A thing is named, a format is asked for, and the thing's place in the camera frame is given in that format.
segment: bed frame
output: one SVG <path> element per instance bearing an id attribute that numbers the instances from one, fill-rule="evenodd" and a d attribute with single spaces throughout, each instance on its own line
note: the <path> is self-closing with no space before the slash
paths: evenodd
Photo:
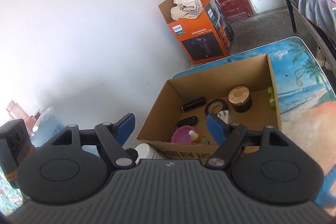
<path id="1" fill-rule="evenodd" d="M 298 13 L 302 21 L 307 26 L 308 30 L 310 31 L 311 35 L 316 40 L 316 43 L 322 49 L 322 52 L 326 58 L 326 61 L 330 64 L 331 70 L 333 71 L 336 77 L 336 43 L 333 42 L 327 35 L 316 25 L 310 22 L 304 15 L 301 15 L 298 10 L 298 5 L 295 3 L 294 0 L 286 0 L 287 7 L 289 10 L 289 16 L 291 18 L 293 32 L 296 32 L 296 25 L 295 25 L 295 18 L 293 14 L 293 9 Z"/>

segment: bed leg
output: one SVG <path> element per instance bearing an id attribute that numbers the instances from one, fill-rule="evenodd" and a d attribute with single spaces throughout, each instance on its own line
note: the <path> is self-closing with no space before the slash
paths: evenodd
<path id="1" fill-rule="evenodd" d="M 292 4 L 289 0 L 286 0 L 286 3 L 287 3 L 288 11 L 289 11 L 289 16 L 291 17 L 293 32 L 296 32 L 296 25 L 295 25 L 295 18 L 293 14 Z"/>

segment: round container with gold lid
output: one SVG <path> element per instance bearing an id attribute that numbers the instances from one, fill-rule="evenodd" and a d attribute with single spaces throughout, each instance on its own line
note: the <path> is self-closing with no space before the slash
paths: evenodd
<path id="1" fill-rule="evenodd" d="M 248 111 L 252 106 L 252 99 L 249 89 L 240 85 L 232 89 L 228 96 L 229 102 L 236 112 L 242 113 Z"/>

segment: orange philips box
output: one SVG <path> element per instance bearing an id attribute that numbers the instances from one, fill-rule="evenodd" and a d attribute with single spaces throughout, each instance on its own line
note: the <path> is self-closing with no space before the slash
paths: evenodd
<path id="1" fill-rule="evenodd" d="M 193 64 L 221 59 L 229 55 L 230 42 L 225 28 L 228 22 L 218 0 L 201 0 L 203 9 L 196 19 L 173 20 L 170 9 L 176 4 L 165 0 L 159 9 L 170 30 Z"/>

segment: green marker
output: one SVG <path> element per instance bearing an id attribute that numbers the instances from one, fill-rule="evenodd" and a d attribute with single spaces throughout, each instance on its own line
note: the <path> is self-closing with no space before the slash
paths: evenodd
<path id="1" fill-rule="evenodd" d="M 271 86 L 268 87 L 268 96 L 269 96 L 269 104 L 271 105 L 271 109 L 275 109 L 274 90 Z"/>

